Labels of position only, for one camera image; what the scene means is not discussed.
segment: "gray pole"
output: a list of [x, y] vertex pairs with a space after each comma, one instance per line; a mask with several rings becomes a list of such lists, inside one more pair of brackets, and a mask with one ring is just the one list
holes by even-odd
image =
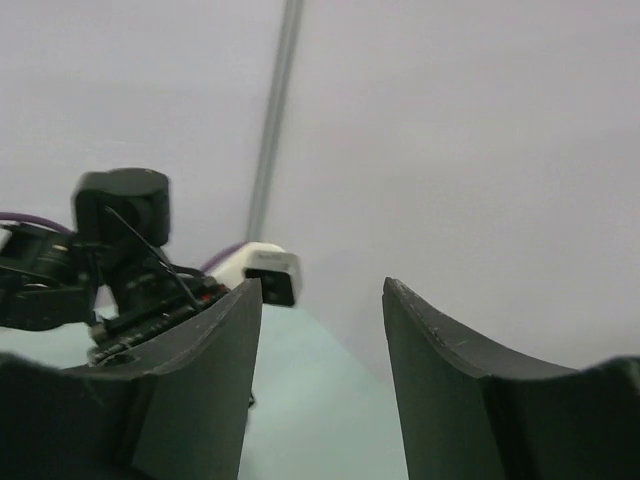
[[262, 237], [303, 4], [303, 0], [287, 0], [284, 8], [245, 236], [249, 242], [260, 241]]

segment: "white wall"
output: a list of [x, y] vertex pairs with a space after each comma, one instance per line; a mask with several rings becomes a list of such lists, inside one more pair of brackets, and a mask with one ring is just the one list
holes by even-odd
[[0, 0], [0, 210], [72, 224], [86, 170], [173, 180], [169, 249], [242, 239], [282, 0]]
[[265, 238], [388, 374], [396, 276], [513, 348], [640, 353], [640, 4], [309, 0]]

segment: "white camera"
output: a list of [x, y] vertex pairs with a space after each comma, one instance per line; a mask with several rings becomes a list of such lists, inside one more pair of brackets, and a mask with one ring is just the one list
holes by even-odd
[[302, 290], [300, 259], [272, 243], [247, 243], [206, 273], [230, 289], [245, 278], [259, 278], [268, 305], [293, 307]]

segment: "light green floor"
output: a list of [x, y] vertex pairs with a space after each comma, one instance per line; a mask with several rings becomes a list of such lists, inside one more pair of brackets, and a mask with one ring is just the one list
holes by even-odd
[[[81, 326], [0, 331], [0, 350], [58, 367], [88, 346]], [[265, 307], [254, 393], [239, 480], [406, 480], [393, 392], [305, 312]]]

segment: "black cable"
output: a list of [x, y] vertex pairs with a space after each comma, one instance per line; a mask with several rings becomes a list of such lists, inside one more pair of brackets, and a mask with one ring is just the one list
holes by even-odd
[[164, 258], [162, 258], [160, 254], [158, 254], [158, 252], [156, 252], [155, 248], [153, 248], [149, 244], [149, 242], [147, 242], [145, 238], [142, 235], [140, 235], [140, 233], [138, 233], [138, 231], [135, 228], [129, 225], [129, 223], [124, 218], [122, 218], [122, 216], [118, 212], [116, 212], [111, 207], [105, 207], [105, 210], [109, 212], [111, 215], [113, 215], [114, 217], [116, 217], [118, 221], [122, 223], [122, 225], [124, 225], [131, 233], [133, 233], [138, 238], [138, 240], [142, 242], [145, 248], [151, 252], [151, 254], [156, 258], [158, 263], [171, 276], [171, 278], [175, 280], [178, 288], [180, 288], [180, 290], [182, 290], [183, 293], [185, 294], [185, 297], [187, 298], [187, 301], [189, 302], [189, 305], [191, 306], [191, 308], [193, 308], [198, 313], [201, 312], [202, 308], [200, 307], [200, 303], [198, 302], [196, 297], [193, 295], [193, 292], [189, 289], [187, 284], [184, 283], [184, 280], [180, 277], [180, 275], [178, 275], [176, 270], [173, 268], [173, 265], [171, 265], [169, 262], [166, 262]]

